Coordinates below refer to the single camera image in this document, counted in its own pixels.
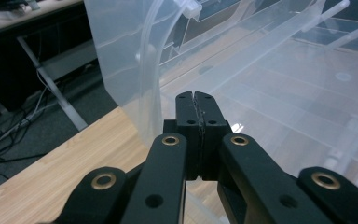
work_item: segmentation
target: gray floor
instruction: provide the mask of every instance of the gray floor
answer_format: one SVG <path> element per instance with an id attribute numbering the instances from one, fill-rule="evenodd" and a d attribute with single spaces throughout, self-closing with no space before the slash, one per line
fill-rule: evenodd
<path id="1" fill-rule="evenodd" d="M 88 124 L 100 119 L 117 106 L 103 86 L 98 66 L 93 66 L 84 71 L 80 76 L 72 80 L 66 80 L 60 85 L 64 91 L 64 96 Z M 29 97 L 23 107 L 28 106 L 29 110 L 31 110 L 36 105 L 41 93 L 42 91 L 39 91 Z M 34 116 L 34 118 L 40 117 L 33 120 L 27 130 L 22 128 L 13 132 L 19 134 L 19 139 L 23 134 L 24 136 L 18 144 L 15 144 L 7 153 L 1 156 L 6 162 L 0 163 L 0 185 L 7 178 L 11 178 L 39 158 L 11 162 L 7 162 L 7 160 L 49 153 L 52 149 L 78 133 L 76 127 L 58 106 L 55 98 L 50 94 L 47 102 L 44 99 L 42 101 L 43 104 L 40 104 L 39 108 L 43 108 L 46 105 L 50 106 L 43 113 L 41 112 Z M 13 121 L 18 122 L 18 120 L 21 120 L 21 116 L 21 112 L 12 112 L 1 116 L 0 131 L 4 132 L 8 130 L 9 127 L 13 126 Z M 10 138 L 7 137 L 0 142 L 0 149 L 9 144 Z"/>

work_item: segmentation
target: plastic container wall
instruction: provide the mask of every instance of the plastic container wall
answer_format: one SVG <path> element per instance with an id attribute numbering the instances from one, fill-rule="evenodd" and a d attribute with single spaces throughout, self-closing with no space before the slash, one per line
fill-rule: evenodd
<path id="1" fill-rule="evenodd" d="M 174 119 L 177 94 L 204 91 L 285 172 L 323 166 L 358 185 L 358 21 L 328 18 L 348 1 L 322 16 L 323 0 L 262 10 L 262 0 L 240 1 L 227 20 L 179 44 L 170 36 L 193 1 L 85 3 L 105 87 L 148 144 Z M 204 216 L 190 210 L 186 220 L 225 222 L 213 183 L 187 189 L 186 208 Z"/>

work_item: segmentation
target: white object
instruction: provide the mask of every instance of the white object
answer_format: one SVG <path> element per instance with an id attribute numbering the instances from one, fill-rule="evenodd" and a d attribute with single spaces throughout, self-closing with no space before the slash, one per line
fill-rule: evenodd
<path id="1" fill-rule="evenodd" d="M 30 6 L 32 11 L 40 9 L 40 6 L 37 4 L 36 0 L 25 0 Z"/>
<path id="2" fill-rule="evenodd" d="M 1 20 L 15 20 L 25 15 L 25 7 L 19 7 L 10 11 L 0 10 Z"/>
<path id="3" fill-rule="evenodd" d="M 186 5 L 185 11 L 183 12 L 183 15 L 188 19 L 191 18 L 197 19 L 198 16 L 200 15 L 201 10 L 202 10 L 201 3 L 199 3 L 196 0 L 189 1 Z"/>

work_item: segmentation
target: floor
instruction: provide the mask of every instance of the floor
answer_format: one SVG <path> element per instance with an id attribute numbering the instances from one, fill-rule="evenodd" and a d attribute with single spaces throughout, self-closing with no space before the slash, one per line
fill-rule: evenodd
<path id="1" fill-rule="evenodd" d="M 117 107 L 103 86 L 98 65 L 85 67 L 58 86 L 88 124 Z M 22 109 L 25 112 L 0 117 L 0 185 L 78 133 L 48 90 L 30 96 Z"/>

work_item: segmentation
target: clear plastic bin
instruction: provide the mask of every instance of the clear plastic bin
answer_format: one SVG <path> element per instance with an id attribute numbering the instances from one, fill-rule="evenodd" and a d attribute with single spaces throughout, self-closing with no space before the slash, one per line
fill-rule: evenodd
<path id="1" fill-rule="evenodd" d="M 145 142 L 177 94 L 204 91 L 285 172 L 323 166 L 358 185 L 358 21 L 331 18 L 349 1 L 216 2 L 85 1 L 105 87 Z M 187 189 L 205 216 L 186 222 L 227 221 L 213 184 Z"/>

